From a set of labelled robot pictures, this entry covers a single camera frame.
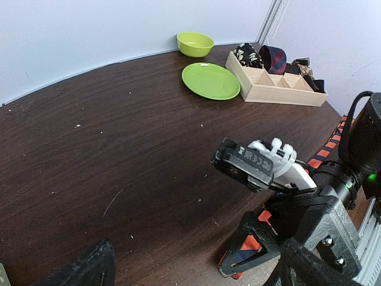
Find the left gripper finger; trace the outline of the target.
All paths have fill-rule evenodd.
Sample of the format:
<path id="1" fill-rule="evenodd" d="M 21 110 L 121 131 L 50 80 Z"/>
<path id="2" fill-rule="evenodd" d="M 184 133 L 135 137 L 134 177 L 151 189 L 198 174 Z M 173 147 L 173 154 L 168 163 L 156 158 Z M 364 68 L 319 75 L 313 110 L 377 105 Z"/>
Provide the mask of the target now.
<path id="1" fill-rule="evenodd" d="M 90 246 L 77 259 L 34 285 L 114 285 L 115 252 L 108 238 Z"/>

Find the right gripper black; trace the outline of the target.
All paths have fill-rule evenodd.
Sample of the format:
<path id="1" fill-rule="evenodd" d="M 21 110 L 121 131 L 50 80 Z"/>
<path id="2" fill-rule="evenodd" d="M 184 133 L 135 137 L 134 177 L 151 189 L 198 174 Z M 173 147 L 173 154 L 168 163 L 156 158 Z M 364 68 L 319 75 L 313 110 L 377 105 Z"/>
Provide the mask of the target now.
<path id="1" fill-rule="evenodd" d="M 218 263 L 223 277 L 240 278 L 280 254 L 266 285 L 358 284 L 357 232 L 333 188 L 275 195 L 265 206 L 242 216 Z"/>

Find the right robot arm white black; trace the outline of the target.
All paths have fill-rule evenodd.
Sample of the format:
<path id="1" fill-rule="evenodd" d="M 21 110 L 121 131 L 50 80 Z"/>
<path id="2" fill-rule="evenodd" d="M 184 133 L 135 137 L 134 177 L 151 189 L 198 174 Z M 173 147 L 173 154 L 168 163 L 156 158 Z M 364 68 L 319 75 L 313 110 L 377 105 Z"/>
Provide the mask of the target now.
<path id="1" fill-rule="evenodd" d="M 267 285 L 380 284 L 380 94 L 365 91 L 308 163 L 274 138 L 224 139 L 214 167 L 251 191 L 272 190 L 246 212 L 218 264 L 223 277 L 277 259 Z"/>

